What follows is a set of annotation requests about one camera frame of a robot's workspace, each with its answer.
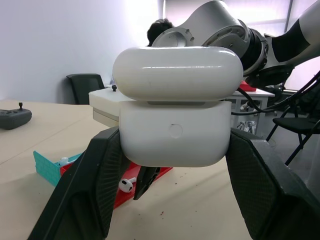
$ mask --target red object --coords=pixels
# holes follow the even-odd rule
[[[70,168],[70,166],[72,165],[72,163],[62,166],[60,167],[60,175],[62,176],[68,168]],[[123,175],[123,179],[131,179],[133,177],[138,177],[138,173],[140,170],[139,165],[135,164],[135,163],[131,163],[129,168],[125,171],[124,175]],[[162,167],[158,176],[156,177],[155,181],[159,178],[161,178],[164,174],[166,174],[167,172],[169,172],[173,167]],[[133,184],[133,189],[131,192],[126,193],[123,192],[121,190],[118,189],[118,192],[116,193],[116,198],[115,198],[115,203],[114,203],[114,208],[119,207],[121,204],[124,204],[126,201],[132,199],[135,196],[135,191],[136,191],[136,183]]]
[[[241,88],[243,91],[246,91],[246,92],[255,92],[257,90],[255,87],[248,85],[245,81],[241,82],[239,88]]]

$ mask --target table surface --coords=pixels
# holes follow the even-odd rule
[[[0,101],[14,109],[17,101]],[[29,123],[0,131],[0,240],[26,239],[54,187],[35,170],[33,151],[51,160],[84,151],[106,126],[87,105],[25,102]],[[250,240],[226,160],[209,167],[174,168],[138,200],[118,207],[108,240]]]
[[[252,97],[274,97],[275,96],[273,93],[263,91],[261,89],[257,89],[256,91],[246,91],[246,93]],[[245,96],[243,96],[239,91],[235,91],[232,94],[232,96],[242,96],[245,98]]]

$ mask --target game controller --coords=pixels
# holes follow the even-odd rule
[[[23,103],[19,102],[18,109],[0,109],[0,129],[11,130],[20,127],[30,121],[32,113],[28,109],[22,108]]]

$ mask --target black cable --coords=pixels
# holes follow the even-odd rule
[[[248,101],[251,103],[251,105],[253,106],[253,108],[256,111],[231,112],[231,114],[235,115],[235,116],[248,116],[248,115],[254,115],[254,114],[259,114],[259,113],[272,113],[275,110],[283,108],[283,107],[289,105],[290,103],[292,103],[293,101],[296,101],[297,99],[301,98],[303,95],[307,94],[309,91],[311,91],[313,88],[315,88],[319,84],[320,84],[320,71],[318,71],[318,73],[316,75],[314,75],[314,77],[307,84],[305,84],[300,90],[298,90],[295,94],[293,94],[290,97],[287,97],[285,100],[283,100],[275,105],[266,107],[265,109],[259,108],[256,105],[256,103],[253,101],[253,99],[244,90],[242,90],[241,88],[238,88],[238,91],[248,99]]]

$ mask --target black hair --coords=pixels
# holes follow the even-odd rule
[[[146,33],[149,45],[148,47],[151,47],[156,38],[162,34],[165,30],[173,28],[172,22],[170,22],[168,19],[158,19],[152,25],[150,26],[148,32]]]

